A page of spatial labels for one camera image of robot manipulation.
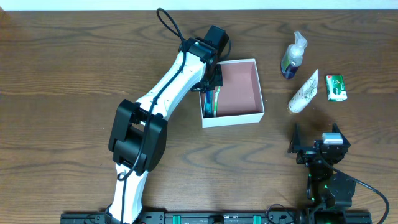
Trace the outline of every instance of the small green and white box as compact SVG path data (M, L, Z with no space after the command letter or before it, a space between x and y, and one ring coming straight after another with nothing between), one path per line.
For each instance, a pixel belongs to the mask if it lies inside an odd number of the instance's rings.
M329 101L336 102L347 99L346 87L342 75L327 75L325 81Z

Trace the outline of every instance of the bottle label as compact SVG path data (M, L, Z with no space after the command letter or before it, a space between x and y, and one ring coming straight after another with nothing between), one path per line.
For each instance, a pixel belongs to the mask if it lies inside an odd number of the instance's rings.
M290 61L289 61L289 56L288 56L288 51L286 51L284 57L282 58L282 62L280 63L281 69L282 69L282 73L286 72L287 67L290 65Z

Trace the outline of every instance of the wooden tabletop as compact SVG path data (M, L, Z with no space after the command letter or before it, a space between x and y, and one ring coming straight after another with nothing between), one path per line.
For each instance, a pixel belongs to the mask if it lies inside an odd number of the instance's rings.
M287 154L298 122L308 145L336 122L351 142L337 168L379 189L398 222L398 20L395 11L172 11L186 38L214 24L230 59L254 58L266 108L259 124L201 127L198 93L169 119L167 148L151 172L145 206L265 210L306 202L308 169ZM7 12L0 29L0 223L59 223L66 211L113 200L108 140L118 104L136 101L169 70L179 40L154 11ZM294 31L308 40L296 77L280 74ZM320 71L300 113L287 103ZM324 76L344 75L348 99L327 100ZM357 185L353 208L377 222L379 196Z

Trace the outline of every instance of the bottle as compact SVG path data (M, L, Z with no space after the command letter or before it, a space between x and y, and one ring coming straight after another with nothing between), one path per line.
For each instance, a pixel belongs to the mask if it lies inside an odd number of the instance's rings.
M294 32L294 36L296 42L287 47L286 53L280 63L280 70L286 79L291 79L296 74L303 62L304 48L307 46L307 40L299 31Z

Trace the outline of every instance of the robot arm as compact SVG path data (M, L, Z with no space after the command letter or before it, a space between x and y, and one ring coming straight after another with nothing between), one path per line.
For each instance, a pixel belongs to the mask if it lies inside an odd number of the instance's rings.
M145 141L145 146L132 174L125 182L116 182L114 200L107 211L108 223L119 224L122 212L123 223L133 223L140 214L147 175L159 163L165 150L170 115L188 90L206 92L223 85L221 67L217 62L228 40L226 32L215 26L210 28L204 39L186 40L183 43L187 51L185 65L161 93L151 114L148 111L152 100L182 66L183 52L178 53L171 69L145 96L135 103L124 100L118 106L109 140L109 150L113 152L118 175L127 174L131 170L139 157L142 141ZM146 125L148 116L151 116L150 126L147 137L144 138L144 133L133 124Z

